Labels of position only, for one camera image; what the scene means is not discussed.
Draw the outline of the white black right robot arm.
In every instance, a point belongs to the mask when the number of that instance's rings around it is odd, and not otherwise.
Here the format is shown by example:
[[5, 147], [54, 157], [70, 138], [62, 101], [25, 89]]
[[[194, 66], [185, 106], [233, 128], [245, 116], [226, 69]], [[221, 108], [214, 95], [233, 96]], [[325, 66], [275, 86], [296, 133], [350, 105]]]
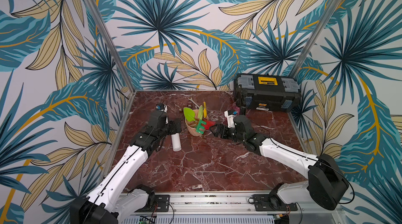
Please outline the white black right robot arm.
[[314, 202], [326, 210], [334, 210], [341, 204], [351, 186], [331, 156], [307, 154], [257, 133], [244, 115], [235, 116], [228, 123], [211, 126], [212, 134], [241, 143], [249, 152], [280, 162], [306, 178], [304, 182], [283, 183], [271, 190], [269, 196], [278, 203]]

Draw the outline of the green toy trowel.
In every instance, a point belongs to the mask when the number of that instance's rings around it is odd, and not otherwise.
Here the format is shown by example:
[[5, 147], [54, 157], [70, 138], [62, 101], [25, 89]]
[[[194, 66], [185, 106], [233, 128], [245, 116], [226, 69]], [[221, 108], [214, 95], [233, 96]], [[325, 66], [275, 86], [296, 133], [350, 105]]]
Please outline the green toy trowel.
[[185, 107], [183, 108], [183, 114], [188, 122], [195, 121], [195, 111], [193, 109]]

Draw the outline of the red toy shovel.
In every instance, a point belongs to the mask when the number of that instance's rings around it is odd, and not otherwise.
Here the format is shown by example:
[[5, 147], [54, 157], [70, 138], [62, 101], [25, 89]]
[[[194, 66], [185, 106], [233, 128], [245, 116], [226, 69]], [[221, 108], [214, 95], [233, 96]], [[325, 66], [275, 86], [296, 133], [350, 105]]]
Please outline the red toy shovel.
[[204, 125], [204, 128], [205, 128], [206, 130], [209, 130], [210, 127], [212, 127], [212, 126], [214, 126], [214, 125], [216, 124], [216, 122], [214, 122], [214, 121], [209, 121], [209, 120], [206, 120], [205, 122], [206, 122], [206, 124]]

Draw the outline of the pink pressure spray bottle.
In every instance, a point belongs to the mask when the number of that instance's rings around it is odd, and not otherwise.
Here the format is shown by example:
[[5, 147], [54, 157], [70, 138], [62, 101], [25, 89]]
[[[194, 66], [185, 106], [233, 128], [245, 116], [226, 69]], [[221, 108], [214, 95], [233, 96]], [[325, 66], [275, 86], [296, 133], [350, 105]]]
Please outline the pink pressure spray bottle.
[[246, 114], [246, 108], [239, 107], [235, 102], [232, 104], [232, 110], [236, 111], [236, 115], [245, 115]]

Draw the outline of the yellow toy shovel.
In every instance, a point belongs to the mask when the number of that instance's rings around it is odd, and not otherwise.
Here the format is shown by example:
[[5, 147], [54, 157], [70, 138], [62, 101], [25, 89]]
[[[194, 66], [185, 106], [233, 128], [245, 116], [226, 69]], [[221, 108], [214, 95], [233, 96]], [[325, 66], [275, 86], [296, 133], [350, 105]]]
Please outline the yellow toy shovel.
[[207, 108], [206, 108], [206, 102], [203, 102], [203, 118], [207, 118]]

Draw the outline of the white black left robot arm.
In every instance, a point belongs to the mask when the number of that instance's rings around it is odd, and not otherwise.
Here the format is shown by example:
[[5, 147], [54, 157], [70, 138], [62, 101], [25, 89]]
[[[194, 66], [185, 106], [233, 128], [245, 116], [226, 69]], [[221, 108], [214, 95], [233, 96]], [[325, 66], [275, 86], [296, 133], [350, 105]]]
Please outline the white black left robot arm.
[[167, 136], [179, 139], [181, 120], [169, 120], [163, 110], [150, 114], [148, 123], [135, 134], [125, 153], [109, 174], [87, 196], [75, 199], [70, 206], [72, 224], [120, 224], [137, 210], [152, 207], [153, 189], [139, 185], [121, 198], [125, 186], [137, 170], [155, 152]]

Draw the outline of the white trigger spray bottle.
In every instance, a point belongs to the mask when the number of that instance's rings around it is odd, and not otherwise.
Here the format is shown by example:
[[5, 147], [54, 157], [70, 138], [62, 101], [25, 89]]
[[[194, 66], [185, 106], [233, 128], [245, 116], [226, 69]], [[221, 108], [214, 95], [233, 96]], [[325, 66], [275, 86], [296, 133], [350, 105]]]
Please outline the white trigger spray bottle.
[[180, 134], [176, 133], [174, 135], [171, 135], [171, 141], [172, 141], [173, 151], [174, 152], [181, 151], [182, 146], [181, 146]]

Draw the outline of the terracotta plastic flower pot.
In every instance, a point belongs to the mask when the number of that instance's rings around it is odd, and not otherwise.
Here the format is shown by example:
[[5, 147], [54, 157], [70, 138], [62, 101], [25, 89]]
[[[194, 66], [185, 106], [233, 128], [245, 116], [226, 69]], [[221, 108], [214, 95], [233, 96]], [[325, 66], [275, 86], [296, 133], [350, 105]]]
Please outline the terracotta plastic flower pot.
[[193, 122], [188, 122], [188, 121], [185, 119], [185, 124], [186, 124], [187, 129], [188, 129], [188, 131], [189, 131], [189, 133], [190, 133], [191, 135], [193, 135], [193, 136], [195, 136], [195, 137], [200, 137], [201, 134], [197, 133], [197, 132], [196, 132], [196, 129], [195, 129], [196, 126], [197, 126], [197, 124], [198, 124], [198, 121], [199, 121], [198, 116], [197, 116], [198, 110], [194, 110], [194, 111], [195, 111], [195, 121], [193, 121]]

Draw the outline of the green toy rake wooden handle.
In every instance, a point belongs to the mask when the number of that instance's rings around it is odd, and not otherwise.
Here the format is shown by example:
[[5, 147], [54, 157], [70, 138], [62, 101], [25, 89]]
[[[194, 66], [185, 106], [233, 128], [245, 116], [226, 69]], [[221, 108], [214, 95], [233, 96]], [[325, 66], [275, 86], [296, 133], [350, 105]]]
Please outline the green toy rake wooden handle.
[[207, 124], [206, 121], [203, 121], [203, 120], [200, 119], [198, 121], [198, 124], [197, 124], [196, 128], [195, 128], [196, 132], [202, 135], [205, 132], [206, 124]]

